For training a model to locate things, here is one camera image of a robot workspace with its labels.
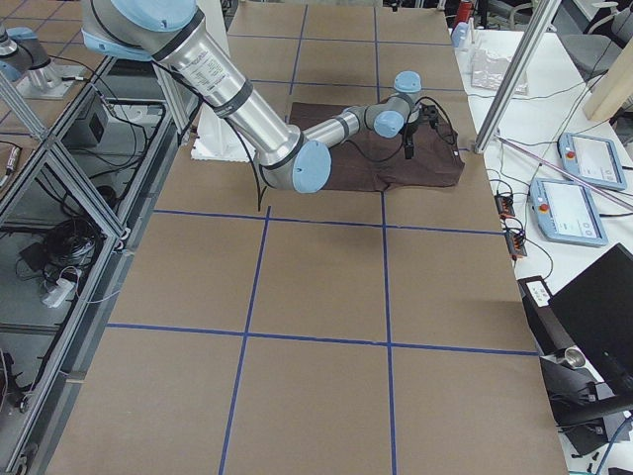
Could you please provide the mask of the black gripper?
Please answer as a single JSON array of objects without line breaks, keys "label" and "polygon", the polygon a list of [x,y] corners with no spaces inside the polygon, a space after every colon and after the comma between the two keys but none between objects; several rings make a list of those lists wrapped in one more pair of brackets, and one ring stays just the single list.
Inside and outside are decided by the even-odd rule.
[{"label": "black gripper", "polygon": [[424,105],[420,106],[420,122],[422,124],[428,124],[433,130],[437,130],[439,126],[439,113],[435,106]]}]

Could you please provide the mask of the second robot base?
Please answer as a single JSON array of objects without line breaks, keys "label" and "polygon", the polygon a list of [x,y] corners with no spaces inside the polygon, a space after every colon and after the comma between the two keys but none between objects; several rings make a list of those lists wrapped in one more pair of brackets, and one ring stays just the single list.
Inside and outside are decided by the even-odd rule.
[{"label": "second robot base", "polygon": [[61,100],[71,82],[57,66],[36,33],[27,27],[1,25],[1,72],[27,99]]}]

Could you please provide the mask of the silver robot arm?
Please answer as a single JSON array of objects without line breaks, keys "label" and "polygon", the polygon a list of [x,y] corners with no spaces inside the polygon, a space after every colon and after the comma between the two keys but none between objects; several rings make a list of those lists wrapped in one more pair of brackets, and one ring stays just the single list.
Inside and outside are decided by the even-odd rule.
[{"label": "silver robot arm", "polygon": [[208,32],[194,1],[84,1],[84,44],[103,55],[175,69],[254,146],[253,165],[270,187],[315,193],[331,171],[330,148],[363,131],[392,139],[419,115],[421,79],[403,71],[386,101],[354,106],[305,131],[286,124]]}]

